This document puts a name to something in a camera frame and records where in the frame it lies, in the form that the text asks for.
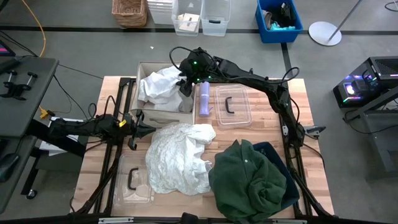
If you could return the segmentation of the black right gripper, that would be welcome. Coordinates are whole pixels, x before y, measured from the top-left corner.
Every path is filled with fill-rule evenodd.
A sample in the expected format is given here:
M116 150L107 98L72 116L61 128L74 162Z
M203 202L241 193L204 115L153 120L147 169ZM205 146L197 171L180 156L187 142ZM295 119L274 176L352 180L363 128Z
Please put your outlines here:
M181 79L176 85L181 93L185 93L185 96L190 96L194 86L193 83L207 82L212 79L215 63L207 51L199 47L192 50L188 57L182 60L179 69L182 71L183 76L187 77L187 81L190 82Z

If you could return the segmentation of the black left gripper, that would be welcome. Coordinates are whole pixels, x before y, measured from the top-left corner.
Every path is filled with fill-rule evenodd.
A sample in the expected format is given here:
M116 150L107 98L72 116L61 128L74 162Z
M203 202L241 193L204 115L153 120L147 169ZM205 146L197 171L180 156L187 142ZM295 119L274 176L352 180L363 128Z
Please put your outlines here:
M133 115L126 114L126 121L129 125L129 130L131 132L130 133L131 137L128 139L127 145L132 151L135 151L137 147L134 140L138 132L140 121L142 120L142 115L143 115L142 110L136 111L136 119L133 119ZM148 124L142 123L142 127L146 130L141 132L142 138L155 132L155 127L150 126Z

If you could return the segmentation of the grey cloth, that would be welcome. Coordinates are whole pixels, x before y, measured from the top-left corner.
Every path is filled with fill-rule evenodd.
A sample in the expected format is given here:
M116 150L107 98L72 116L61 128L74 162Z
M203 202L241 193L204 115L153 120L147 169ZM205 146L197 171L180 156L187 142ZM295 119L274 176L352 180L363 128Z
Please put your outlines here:
M178 106L179 112L191 113L193 109L193 98L191 96L185 96L183 93L179 92L181 97L181 103Z

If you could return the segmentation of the white shirt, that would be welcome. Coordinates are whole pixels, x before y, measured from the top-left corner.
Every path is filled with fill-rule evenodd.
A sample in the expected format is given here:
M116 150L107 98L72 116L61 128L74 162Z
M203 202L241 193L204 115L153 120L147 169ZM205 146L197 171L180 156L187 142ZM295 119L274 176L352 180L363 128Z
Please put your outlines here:
M144 108L179 112L181 103L176 83L182 78L174 66L152 72L139 82L137 99L144 103Z

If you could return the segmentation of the dark green fleece garment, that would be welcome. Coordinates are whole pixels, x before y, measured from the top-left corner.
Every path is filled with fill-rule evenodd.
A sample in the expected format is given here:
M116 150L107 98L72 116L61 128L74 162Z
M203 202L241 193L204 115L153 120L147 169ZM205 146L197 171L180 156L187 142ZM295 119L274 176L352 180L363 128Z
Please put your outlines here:
M216 207L233 222L260 222L282 210L287 178L247 140L215 156L208 174Z

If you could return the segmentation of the black clothes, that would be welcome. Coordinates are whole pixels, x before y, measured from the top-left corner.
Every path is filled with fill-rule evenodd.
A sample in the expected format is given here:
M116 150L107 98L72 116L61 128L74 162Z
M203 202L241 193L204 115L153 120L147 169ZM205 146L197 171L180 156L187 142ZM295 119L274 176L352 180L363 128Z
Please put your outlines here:
M268 10L272 13L271 19L281 27L295 26L297 18L291 4L283 2L280 6L269 6Z

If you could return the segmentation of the beige fabric basket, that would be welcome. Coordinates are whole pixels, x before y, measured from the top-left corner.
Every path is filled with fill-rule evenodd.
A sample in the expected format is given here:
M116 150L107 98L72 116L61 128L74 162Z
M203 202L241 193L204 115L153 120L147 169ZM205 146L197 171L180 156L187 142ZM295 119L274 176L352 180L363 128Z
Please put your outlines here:
M142 112L144 113L144 123L156 128L161 128L169 124L175 124L175 123L188 123L188 124L195 123L196 96L194 91L190 95L193 98L193 109L191 113L147 109L144 108L144 103L137 99L139 91L139 82L143 78L148 77L152 72L157 72L163 68L169 68L171 66L174 65L166 62L141 62L139 63L137 69L137 76L136 76L137 80L136 80L134 97L131 105L131 112L136 113L137 110L142 110Z

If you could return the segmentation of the purple bottle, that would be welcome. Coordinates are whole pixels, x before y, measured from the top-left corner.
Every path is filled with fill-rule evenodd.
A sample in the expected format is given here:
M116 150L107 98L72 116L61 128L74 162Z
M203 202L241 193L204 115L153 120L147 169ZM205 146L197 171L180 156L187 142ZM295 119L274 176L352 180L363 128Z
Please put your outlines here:
M209 117L211 108L209 107L210 101L210 83L203 82L200 84L200 107L199 116Z

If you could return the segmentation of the white lace cloth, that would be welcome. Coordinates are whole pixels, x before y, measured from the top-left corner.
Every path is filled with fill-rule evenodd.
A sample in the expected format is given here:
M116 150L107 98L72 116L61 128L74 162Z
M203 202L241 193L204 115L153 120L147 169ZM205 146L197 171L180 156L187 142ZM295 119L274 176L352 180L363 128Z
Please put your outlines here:
M209 192L212 162L201 156L215 137L210 124L178 123L158 129L146 152L152 189L158 194L179 191L189 196Z

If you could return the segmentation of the cardboard piece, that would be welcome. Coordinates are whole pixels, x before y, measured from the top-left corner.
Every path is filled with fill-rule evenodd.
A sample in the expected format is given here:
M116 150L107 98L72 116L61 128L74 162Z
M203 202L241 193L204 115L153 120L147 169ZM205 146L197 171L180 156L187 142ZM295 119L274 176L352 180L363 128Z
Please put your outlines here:
M178 29L182 32L195 32L199 18L198 14L184 13L178 15Z

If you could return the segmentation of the white stacked bins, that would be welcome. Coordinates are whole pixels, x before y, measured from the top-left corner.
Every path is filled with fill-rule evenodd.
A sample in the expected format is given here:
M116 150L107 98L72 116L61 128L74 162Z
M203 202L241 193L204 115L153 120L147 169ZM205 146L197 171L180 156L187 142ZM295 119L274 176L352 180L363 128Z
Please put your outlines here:
M172 25L175 0L147 0L155 24Z

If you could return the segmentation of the clear plastic bin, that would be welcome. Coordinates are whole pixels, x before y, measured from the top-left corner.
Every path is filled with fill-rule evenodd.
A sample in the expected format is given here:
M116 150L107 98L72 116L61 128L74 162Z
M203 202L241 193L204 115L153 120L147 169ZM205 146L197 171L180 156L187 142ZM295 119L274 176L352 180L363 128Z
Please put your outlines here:
M202 5L202 0L175 0L172 11L172 22L174 24L175 33L177 35L190 36L190 37L195 37L198 35L201 17L199 18L197 29L195 32L182 32L181 30L179 30L177 17L178 15L184 13L198 14L200 16L201 5Z
M202 0L201 26L203 34L224 37L231 15L231 0Z

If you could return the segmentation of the wicker basket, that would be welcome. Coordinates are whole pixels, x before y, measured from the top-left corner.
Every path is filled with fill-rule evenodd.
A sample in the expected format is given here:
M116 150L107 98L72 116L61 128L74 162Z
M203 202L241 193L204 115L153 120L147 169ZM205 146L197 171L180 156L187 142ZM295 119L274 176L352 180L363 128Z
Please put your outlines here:
M123 28L140 28L147 23L147 0L113 0L112 15Z

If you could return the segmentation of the blue plastic bin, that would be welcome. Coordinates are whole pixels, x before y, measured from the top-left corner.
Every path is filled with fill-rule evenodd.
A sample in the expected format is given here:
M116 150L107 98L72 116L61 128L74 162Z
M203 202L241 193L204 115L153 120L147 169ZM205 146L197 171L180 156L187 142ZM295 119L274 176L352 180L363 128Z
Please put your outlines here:
M266 27L264 16L262 15L262 11L269 11L270 9L276 11L276 9L282 9L283 3L290 6L290 15L292 16L290 24L288 24L287 27L291 26L295 27L295 29L268 29ZM264 44L294 42L297 36L303 31L303 24L300 20L294 0L257 0L255 18L259 29L259 34L261 36L261 41Z

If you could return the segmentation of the grey rag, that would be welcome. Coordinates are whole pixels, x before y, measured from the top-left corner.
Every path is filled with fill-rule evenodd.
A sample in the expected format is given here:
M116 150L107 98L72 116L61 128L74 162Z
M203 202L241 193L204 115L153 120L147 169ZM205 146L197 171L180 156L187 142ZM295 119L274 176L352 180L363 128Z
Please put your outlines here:
M262 16L266 25L267 30L271 30L272 27L272 13L269 11L262 10Z

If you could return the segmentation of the teal cloth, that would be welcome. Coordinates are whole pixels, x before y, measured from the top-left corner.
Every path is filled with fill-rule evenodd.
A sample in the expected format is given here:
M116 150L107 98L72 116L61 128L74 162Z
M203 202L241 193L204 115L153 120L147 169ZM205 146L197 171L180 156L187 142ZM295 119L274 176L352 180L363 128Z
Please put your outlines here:
M295 30L295 26L282 27L277 22L271 24L271 31Z

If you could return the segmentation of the grey rolling side table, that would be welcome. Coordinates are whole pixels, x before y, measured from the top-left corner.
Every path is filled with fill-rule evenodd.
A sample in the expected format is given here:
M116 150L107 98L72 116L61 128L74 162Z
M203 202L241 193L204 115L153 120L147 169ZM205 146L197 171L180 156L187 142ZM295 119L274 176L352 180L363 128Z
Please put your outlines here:
M59 61L54 58L23 58L12 68L18 73L18 79L26 82L29 72L38 75L38 78L32 81L33 87L27 92L27 99L20 101L0 97L0 139L8 140L7 146L0 152L0 159L6 154L19 156L9 178L0 182L0 214L5 211L37 141L34 135L27 135L27 130L34 120L58 64Z

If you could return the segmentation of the black double screw clamp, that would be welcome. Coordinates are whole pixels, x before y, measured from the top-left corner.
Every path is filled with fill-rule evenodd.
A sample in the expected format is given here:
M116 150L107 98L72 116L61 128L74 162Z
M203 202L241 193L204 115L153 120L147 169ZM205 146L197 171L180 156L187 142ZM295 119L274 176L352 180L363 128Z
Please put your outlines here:
M11 82L13 77L16 77L18 73L15 70L10 70L7 72L9 74L8 81L4 82L4 86L7 88L7 92L0 94L1 98L15 98L20 101L25 101L26 98L22 96L23 92L30 91L32 86L30 85L33 78L38 78L38 74L33 72L28 72L29 79L26 84L15 84Z

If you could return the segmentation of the white round-base floor stand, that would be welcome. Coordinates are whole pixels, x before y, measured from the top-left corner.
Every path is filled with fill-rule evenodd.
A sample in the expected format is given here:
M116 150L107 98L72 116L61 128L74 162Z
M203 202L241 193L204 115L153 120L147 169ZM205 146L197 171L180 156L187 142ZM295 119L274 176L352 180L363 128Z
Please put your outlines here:
M342 39L341 28L351 17L352 13L354 13L357 7L362 3L362 1L363 0L358 0L358 2L353 6L353 8L338 26L335 26L332 23L325 21L318 21L311 24L308 28L308 34L310 38L314 42L327 47L332 47L339 44Z

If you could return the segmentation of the tablet with pink screen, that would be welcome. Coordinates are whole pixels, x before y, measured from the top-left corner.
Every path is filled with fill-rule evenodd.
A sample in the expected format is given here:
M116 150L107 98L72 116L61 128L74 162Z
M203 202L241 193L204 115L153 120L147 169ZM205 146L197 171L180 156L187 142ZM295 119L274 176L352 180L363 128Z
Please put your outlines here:
M16 54L0 40L0 57L14 57Z

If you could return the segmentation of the black computer with lights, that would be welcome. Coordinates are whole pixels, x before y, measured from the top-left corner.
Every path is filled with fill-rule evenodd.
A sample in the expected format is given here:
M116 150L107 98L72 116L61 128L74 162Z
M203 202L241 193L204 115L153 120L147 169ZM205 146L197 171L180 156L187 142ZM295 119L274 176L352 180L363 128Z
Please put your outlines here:
M398 56L369 57L333 88L339 108L358 108L398 86Z

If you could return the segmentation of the grey computer stand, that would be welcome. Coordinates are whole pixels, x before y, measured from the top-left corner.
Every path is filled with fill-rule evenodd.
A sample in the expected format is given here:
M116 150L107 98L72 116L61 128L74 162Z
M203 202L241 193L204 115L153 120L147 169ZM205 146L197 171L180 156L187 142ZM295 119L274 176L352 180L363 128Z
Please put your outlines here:
M364 106L345 113L343 120L347 124L359 119L364 130L357 133L369 137L371 147L377 152L382 164L383 174L398 176L398 108L382 109L388 103L398 101L398 87L378 96Z

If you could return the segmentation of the black metal station frame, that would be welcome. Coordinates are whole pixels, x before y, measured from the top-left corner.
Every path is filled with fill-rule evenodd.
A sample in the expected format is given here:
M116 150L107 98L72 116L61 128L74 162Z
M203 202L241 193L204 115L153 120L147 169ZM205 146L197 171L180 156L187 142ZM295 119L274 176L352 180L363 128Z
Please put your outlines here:
M290 81L289 90L292 98L297 102L294 112L300 115L300 122L304 126L313 125L304 80L299 78ZM121 101L125 102L127 95L125 77L104 78L97 104L99 113L104 111L113 113L114 104L108 100L108 96L117 96L119 91L122 93ZM247 94L252 116L252 123L249 127L222 129L218 126L215 114L211 114L208 118L196 117L196 123L208 123L216 131L216 137L211 144L206 146L202 159L213 161L215 154L226 149L236 139L246 139L253 144L267 141L273 145L279 156L284 156L279 118L271 109L267 96L252 88L247 90ZM97 188L101 177L106 145L96 146L94 138L89 140L90 150L83 158L73 196L72 207L75 210L80 209L89 199ZM323 161L318 155L319 150L316 140L311 138L305 140L305 146L301 148L304 174L312 194L328 213L333 213ZM222 216L216 208L215 198L211 192L196 196L187 196L180 192L155 194L153 201L147 205L128 208L113 207L111 214L132 217L179 217L184 212L200 218L220 218Z

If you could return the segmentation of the grey metal bracket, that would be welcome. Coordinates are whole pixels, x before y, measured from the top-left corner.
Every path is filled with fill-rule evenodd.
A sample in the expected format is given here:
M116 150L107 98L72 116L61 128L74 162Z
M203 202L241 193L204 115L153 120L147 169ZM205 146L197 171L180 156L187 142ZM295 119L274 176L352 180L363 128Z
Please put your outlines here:
M325 126L305 126L305 134L311 138L318 139L320 133L326 129Z

